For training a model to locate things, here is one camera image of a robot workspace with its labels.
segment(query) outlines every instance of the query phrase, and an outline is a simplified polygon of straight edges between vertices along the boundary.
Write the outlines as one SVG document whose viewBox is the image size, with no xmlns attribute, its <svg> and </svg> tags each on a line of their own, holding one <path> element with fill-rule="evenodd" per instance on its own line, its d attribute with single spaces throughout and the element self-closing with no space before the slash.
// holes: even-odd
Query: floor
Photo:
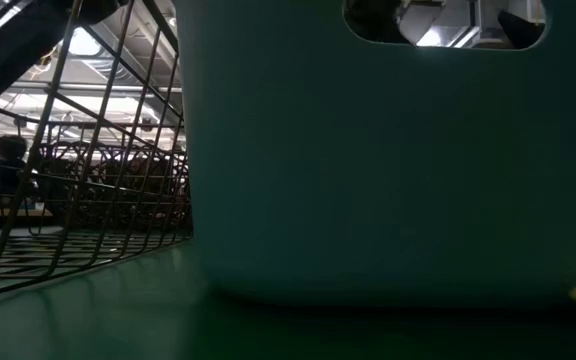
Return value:
<svg viewBox="0 0 576 360">
<path fill-rule="evenodd" d="M 0 359 L 536 358 L 576 358 L 576 318 L 252 304 L 191 244 L 0 295 Z"/>
</svg>

